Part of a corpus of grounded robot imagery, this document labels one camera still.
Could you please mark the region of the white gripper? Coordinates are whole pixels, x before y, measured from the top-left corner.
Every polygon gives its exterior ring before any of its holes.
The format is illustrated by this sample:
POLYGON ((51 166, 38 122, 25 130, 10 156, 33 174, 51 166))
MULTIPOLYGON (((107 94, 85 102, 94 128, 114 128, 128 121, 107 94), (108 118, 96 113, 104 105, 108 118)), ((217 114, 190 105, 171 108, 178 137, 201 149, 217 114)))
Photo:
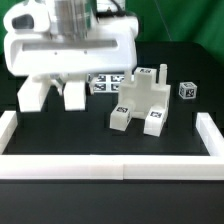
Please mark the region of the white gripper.
POLYGON ((109 73, 137 65, 139 21, 99 18, 95 0, 24 0, 4 16, 5 60, 16 76, 109 73))

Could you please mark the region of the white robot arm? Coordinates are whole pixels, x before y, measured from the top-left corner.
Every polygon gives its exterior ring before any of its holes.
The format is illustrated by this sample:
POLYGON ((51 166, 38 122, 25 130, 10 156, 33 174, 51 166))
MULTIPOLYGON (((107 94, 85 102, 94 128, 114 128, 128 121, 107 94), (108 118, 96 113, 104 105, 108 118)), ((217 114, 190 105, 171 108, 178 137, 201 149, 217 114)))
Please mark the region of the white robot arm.
POLYGON ((24 0, 3 23, 5 60, 16 76, 110 73, 137 65, 138 19, 98 19, 95 0, 24 0))

